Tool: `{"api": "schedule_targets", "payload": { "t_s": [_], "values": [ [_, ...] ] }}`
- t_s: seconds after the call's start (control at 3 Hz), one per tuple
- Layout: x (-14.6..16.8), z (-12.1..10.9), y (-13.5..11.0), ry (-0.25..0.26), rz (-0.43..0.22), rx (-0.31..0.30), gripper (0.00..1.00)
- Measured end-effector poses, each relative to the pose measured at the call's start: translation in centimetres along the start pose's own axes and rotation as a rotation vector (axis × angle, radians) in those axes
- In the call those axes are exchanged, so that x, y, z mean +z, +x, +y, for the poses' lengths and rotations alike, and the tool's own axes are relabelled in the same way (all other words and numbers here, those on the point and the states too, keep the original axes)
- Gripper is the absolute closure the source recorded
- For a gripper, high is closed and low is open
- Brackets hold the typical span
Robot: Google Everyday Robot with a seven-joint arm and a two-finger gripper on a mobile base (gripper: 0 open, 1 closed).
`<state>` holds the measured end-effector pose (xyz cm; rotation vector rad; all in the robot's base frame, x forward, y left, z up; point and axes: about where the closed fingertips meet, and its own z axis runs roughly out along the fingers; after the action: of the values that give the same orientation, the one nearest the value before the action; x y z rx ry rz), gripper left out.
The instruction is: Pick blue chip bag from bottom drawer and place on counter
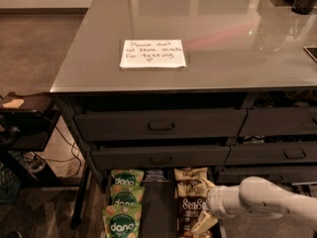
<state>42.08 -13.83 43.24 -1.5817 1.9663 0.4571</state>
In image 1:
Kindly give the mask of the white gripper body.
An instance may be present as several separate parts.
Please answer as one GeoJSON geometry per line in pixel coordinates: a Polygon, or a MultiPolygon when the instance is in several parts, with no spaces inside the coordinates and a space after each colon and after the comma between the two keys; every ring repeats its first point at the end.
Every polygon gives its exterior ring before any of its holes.
{"type": "Polygon", "coordinates": [[[229,218],[242,212],[237,185],[220,185],[211,188],[206,203],[210,213],[218,218],[229,218]]]}

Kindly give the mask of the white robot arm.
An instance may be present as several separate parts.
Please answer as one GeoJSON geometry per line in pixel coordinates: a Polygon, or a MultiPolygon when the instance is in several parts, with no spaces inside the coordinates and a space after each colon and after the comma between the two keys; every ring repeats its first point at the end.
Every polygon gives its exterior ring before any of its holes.
{"type": "Polygon", "coordinates": [[[194,234],[202,234],[220,219],[237,215],[280,218],[288,215],[317,232],[317,198],[294,193],[271,181],[248,177],[239,185],[213,185],[205,200],[198,221],[191,228],[194,234]]]}

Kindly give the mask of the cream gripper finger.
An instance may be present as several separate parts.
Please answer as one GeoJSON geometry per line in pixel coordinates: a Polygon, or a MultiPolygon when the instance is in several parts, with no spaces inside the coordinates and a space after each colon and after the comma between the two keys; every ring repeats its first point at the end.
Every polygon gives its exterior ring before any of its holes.
{"type": "Polygon", "coordinates": [[[200,180],[206,185],[207,189],[215,187],[215,184],[207,178],[201,178],[200,180]]]}
{"type": "Polygon", "coordinates": [[[202,210],[197,222],[191,228],[193,234],[200,235],[218,223],[218,218],[206,210],[202,210]]]}

